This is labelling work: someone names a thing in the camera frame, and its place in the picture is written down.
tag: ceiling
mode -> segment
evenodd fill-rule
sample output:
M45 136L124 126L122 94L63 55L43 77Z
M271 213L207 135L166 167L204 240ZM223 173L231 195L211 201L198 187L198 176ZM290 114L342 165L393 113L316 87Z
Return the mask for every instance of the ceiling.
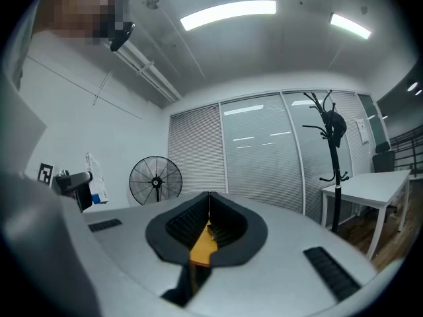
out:
M418 82L419 85L410 92L407 89L412 84L411 81ZM423 111L423 92L416 96L416 92L423 89L423 62L420 59L410 70L405 78L397 84L385 97L377 102L382 114L394 116L404 109L413 108L416 104L422 107Z
M189 32L180 23L182 17L245 0L160 0L154 11L145 1L131 0L136 27L130 41L183 96L262 73L325 70L366 80L402 41L388 0L276 0L275 15L230 18ZM364 40L330 25L332 12L372 35Z

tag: fan grille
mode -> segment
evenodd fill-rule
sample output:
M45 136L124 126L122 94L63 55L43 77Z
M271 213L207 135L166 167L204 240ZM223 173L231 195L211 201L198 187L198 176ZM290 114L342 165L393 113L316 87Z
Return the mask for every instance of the fan grille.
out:
M171 160L160 156L147 157L134 166L130 175L130 191L139 204L157 201L157 190L153 183L158 183L156 187L159 191L159 200L162 201L179 196L182 176Z

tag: wooden floor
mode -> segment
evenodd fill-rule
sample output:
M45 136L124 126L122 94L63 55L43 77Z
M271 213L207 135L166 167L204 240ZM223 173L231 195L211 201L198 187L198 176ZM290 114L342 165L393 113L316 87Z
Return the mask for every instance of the wooden floor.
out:
M391 213L383 225L379 243L371 260L378 271L392 261L404 258L418 234L423 221L423 181L413 181L410 184L410 200L404 229L398 232L403 203L404 197L398 202L397 213ZM374 209L362 211L359 217L354 217L339 226L338 236L366 254L376 227L377 214L378 210Z

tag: black chair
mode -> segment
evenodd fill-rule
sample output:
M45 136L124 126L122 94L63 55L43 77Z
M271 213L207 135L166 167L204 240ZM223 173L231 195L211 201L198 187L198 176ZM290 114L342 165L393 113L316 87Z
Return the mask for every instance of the black chair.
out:
M373 156L375 172L393 172L395 165L395 152L390 150L388 142L376 146L376 155Z

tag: person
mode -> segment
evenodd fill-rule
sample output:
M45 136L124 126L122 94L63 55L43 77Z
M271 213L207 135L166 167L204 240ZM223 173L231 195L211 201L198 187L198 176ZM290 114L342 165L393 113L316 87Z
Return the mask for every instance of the person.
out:
M12 32L0 67L0 172L22 173L46 126L19 96L35 33L49 30L95 44L113 39L129 18L129 0L35 0Z

